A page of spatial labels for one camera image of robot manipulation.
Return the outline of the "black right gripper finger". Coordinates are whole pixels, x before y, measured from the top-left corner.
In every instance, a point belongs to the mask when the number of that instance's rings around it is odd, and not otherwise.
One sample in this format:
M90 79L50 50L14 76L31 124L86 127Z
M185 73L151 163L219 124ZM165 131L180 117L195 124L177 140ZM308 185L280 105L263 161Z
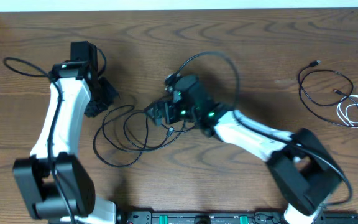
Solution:
M149 104L144 111L146 113L154 113L156 111L164 110L166 101L165 100L157 100Z
M144 110L148 118L150 118L156 126L162 124L163 112L158 107L146 108Z

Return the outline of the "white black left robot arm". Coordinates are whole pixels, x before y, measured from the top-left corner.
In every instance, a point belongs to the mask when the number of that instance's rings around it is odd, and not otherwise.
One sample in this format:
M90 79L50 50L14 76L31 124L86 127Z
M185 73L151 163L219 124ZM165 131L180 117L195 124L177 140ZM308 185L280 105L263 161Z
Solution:
M73 42L70 59L45 74L50 103L40 136L25 159L12 168L29 215L50 223L116 223L114 202L95 193L78 159L83 118L93 118L118 95L98 67L101 50L87 41Z

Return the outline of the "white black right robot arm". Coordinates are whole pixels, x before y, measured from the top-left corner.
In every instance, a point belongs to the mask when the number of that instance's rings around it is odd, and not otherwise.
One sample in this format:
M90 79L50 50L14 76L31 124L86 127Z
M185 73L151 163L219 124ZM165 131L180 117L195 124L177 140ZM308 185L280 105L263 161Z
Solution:
M313 223L323 203L345 180L338 164L308 129L296 133L270 128L233 107L214 101L197 75L169 75L166 98L144 112L157 126L186 121L204 135L244 149L263 161L288 207L285 223Z

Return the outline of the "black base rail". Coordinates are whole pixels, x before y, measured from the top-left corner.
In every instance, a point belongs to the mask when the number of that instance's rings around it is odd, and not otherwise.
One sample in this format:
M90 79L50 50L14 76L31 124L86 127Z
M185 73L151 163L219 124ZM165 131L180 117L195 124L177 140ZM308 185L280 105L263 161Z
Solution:
M101 220L96 217L76 217L76 223L113 224L281 224L285 223L283 214L274 211L245 213L169 213L150 211L119 212L114 218ZM358 224L358 213L323 212L313 221L314 224Z

